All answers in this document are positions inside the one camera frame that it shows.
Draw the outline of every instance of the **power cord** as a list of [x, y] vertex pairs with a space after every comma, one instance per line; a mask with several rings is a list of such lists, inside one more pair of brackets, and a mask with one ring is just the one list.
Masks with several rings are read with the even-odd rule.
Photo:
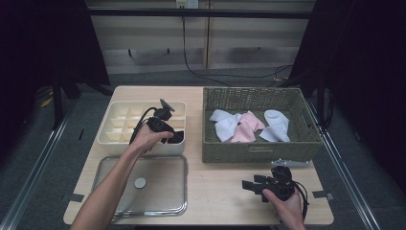
[[263, 75], [263, 76], [243, 76], [243, 75], [227, 75], [227, 74], [212, 74], [212, 75], [203, 75], [203, 74], [198, 74], [196, 72], [194, 72], [191, 67], [188, 64], [188, 59], [186, 56], [186, 30], [185, 30], [185, 17], [182, 17], [182, 29], [183, 29], [183, 56], [184, 56], [184, 60], [185, 60], [185, 64], [186, 67], [188, 68], [188, 70], [195, 75], [196, 77], [200, 78], [200, 79], [205, 79], [205, 80], [210, 80], [210, 81], [215, 81], [217, 83], [221, 83], [227, 86], [232, 87], [232, 85], [227, 84], [221, 80], [215, 80], [215, 79], [211, 79], [211, 78], [207, 78], [207, 77], [233, 77], [233, 78], [245, 78], [245, 79], [263, 79], [263, 78], [268, 78], [268, 77], [272, 77], [275, 76], [274, 80], [272, 81], [271, 84], [267, 85], [266, 87], [270, 87], [272, 86], [276, 81], [277, 81], [277, 74], [279, 74], [280, 72], [282, 72], [283, 70], [292, 67], [293, 65], [282, 65], [279, 66], [275, 72], [271, 73], [271, 74], [267, 74], [267, 75]]

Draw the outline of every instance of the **table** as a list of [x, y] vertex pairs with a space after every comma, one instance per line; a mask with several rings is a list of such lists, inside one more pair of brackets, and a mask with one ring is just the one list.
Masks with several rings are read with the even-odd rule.
[[[203, 163], [202, 108], [203, 87], [183, 86], [119, 86], [110, 103], [117, 101], [180, 101], [187, 105], [183, 155], [189, 164], [188, 207], [182, 216], [159, 218], [121, 218], [114, 224], [134, 225], [274, 225], [280, 224], [270, 203], [262, 203], [259, 195], [241, 189], [241, 180], [253, 180], [254, 174], [271, 175], [269, 163]], [[113, 156], [95, 138], [80, 174], [74, 194], [84, 195], [82, 202], [70, 201], [64, 221], [71, 224], [82, 203], [91, 193], [100, 161]], [[326, 198], [314, 198], [322, 191], [319, 176], [312, 162], [308, 167], [291, 168], [294, 180], [301, 182], [309, 194], [305, 224], [329, 225], [334, 217]]]

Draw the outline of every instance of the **person's right hand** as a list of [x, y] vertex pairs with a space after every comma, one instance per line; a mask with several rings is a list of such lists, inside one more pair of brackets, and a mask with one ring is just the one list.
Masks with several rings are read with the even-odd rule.
[[291, 230], [305, 229], [302, 216], [301, 196], [296, 189], [295, 193], [287, 201], [280, 200], [274, 193], [267, 189], [264, 189], [262, 193], [274, 204], [282, 224]]

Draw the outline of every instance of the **wicker basket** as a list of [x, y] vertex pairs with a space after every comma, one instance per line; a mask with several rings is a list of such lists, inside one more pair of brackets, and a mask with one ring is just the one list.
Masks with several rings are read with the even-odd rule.
[[[290, 142], [267, 142], [255, 133], [252, 143], [221, 143], [209, 119], [216, 109], [231, 114], [253, 112], [266, 126], [263, 113], [276, 109], [289, 119]], [[203, 91], [203, 162], [259, 163], [278, 159], [309, 161], [323, 141], [298, 88], [205, 87]]]

